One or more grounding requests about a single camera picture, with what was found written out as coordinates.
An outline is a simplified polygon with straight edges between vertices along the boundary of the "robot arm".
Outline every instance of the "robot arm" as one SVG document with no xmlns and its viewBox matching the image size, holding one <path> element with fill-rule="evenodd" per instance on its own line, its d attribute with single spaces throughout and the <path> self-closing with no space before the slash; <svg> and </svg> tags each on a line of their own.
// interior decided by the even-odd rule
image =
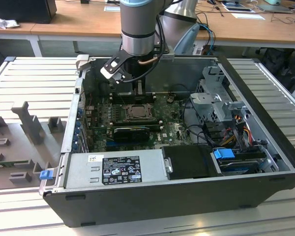
<svg viewBox="0 0 295 236">
<path fill-rule="evenodd" d="M 145 56 L 154 50 L 156 17 L 172 0 L 121 0 L 123 49 L 132 56 Z"/>
<path fill-rule="evenodd" d="M 194 12 L 196 2 L 197 0 L 121 0 L 122 49 L 103 66 L 101 73 L 107 79 L 114 76 L 116 81 L 124 83 L 144 79 L 145 75 L 157 66 L 166 47 L 166 33 L 162 26 L 164 22 L 162 23 L 159 17 L 160 12 L 163 12 L 171 5 L 173 6 L 173 4 L 177 6 L 177 12 L 175 12 L 175 8 L 172 8 L 171 12 L 174 12 L 168 13 L 170 17 L 164 16 L 164 19 L 167 17 L 171 21 L 165 31 L 173 31 L 173 20 L 179 19 L 178 21 L 181 21 L 182 17 L 189 18 L 184 14 L 188 13 L 187 9 L 190 10 L 190 8 L 193 8 L 191 11 Z M 171 20 L 173 15 L 180 15 L 180 17 L 174 17 L 175 19 Z M 176 32 L 178 37 L 187 32 L 184 27 L 189 29 L 189 23 L 187 25 L 184 23 L 182 30 L 179 24 L 180 32 Z M 157 32 L 155 25 L 158 27 L 158 37 L 160 39 L 159 52 L 154 50 L 155 32 Z M 185 44 L 185 42 L 186 40 L 179 43 L 176 41 L 175 44 Z"/>
</svg>

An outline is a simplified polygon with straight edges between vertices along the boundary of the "desk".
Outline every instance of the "desk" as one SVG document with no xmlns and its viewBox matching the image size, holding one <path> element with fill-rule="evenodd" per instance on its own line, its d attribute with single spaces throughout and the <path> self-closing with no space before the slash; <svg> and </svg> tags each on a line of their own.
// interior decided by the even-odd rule
<svg viewBox="0 0 295 236">
<path fill-rule="evenodd" d="M 290 6 L 291 2 L 283 2 L 284 6 Z M 244 47 L 277 47 L 295 48 L 295 23 L 288 25 L 280 21 L 271 22 L 271 13 L 262 13 L 258 9 L 256 12 L 265 20 L 237 19 L 232 14 L 226 13 L 224 7 L 217 3 L 223 12 L 224 17 L 216 9 L 212 10 L 212 5 L 201 2 L 197 10 L 206 11 L 210 29 L 215 32 L 216 45 L 244 46 Z M 287 21 L 286 17 L 295 18 L 295 14 L 274 14 L 276 18 Z M 199 14 L 201 20 L 205 21 L 204 15 Z M 207 40 L 207 32 L 198 34 L 198 42 Z"/>
<path fill-rule="evenodd" d="M 20 28 L 0 29 L 0 38 L 29 40 L 37 57 L 42 56 L 40 40 L 120 42 L 120 13 L 105 12 L 104 3 L 80 4 L 80 1 L 57 0 L 56 4 L 57 14 L 50 24 L 21 24 Z M 210 7 L 212 5 L 202 1 L 197 9 L 211 11 Z M 295 48 L 295 23 L 271 22 L 272 14 L 261 14 L 265 20 L 247 20 L 236 19 L 230 13 L 224 13 L 225 17 L 222 17 L 214 12 L 218 11 L 214 9 L 207 13 L 207 17 L 216 35 L 215 45 Z M 275 16 L 280 19 L 295 17 L 294 14 Z M 204 45 L 207 39 L 207 32 L 200 32 L 197 45 Z"/>
</svg>

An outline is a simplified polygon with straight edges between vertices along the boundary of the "white paper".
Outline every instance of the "white paper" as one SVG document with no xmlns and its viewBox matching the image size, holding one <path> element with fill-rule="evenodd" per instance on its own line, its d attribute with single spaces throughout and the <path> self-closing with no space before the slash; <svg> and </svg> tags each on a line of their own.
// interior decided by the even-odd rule
<svg viewBox="0 0 295 236">
<path fill-rule="evenodd" d="M 263 18 L 261 15 L 255 15 L 255 14 L 232 13 L 232 15 L 238 19 L 265 20 L 265 18 Z"/>
<path fill-rule="evenodd" d="M 105 6 L 104 11 L 119 12 L 120 11 L 120 6 Z"/>
<path fill-rule="evenodd" d="M 0 19 L 0 28 L 6 29 L 6 28 L 13 28 L 20 26 L 15 20 L 4 20 Z"/>
</svg>

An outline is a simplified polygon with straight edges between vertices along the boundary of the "power supply label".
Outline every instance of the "power supply label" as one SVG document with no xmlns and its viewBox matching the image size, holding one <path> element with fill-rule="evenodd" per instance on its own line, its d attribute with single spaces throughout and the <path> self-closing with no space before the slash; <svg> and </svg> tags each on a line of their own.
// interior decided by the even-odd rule
<svg viewBox="0 0 295 236">
<path fill-rule="evenodd" d="M 103 158 L 104 185 L 142 182 L 139 156 Z"/>
</svg>

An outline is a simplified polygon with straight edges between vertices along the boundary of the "blue tab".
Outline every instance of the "blue tab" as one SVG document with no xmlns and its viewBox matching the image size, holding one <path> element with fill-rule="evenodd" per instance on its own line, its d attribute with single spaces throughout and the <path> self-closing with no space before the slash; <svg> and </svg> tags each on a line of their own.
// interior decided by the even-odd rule
<svg viewBox="0 0 295 236">
<path fill-rule="evenodd" d="M 235 158 L 231 149 L 221 148 L 213 152 L 216 159 Z"/>
<path fill-rule="evenodd" d="M 39 178 L 41 180 L 43 180 L 43 179 L 53 179 L 53 173 L 54 173 L 54 171 L 52 171 L 52 170 L 41 171 Z"/>
</svg>

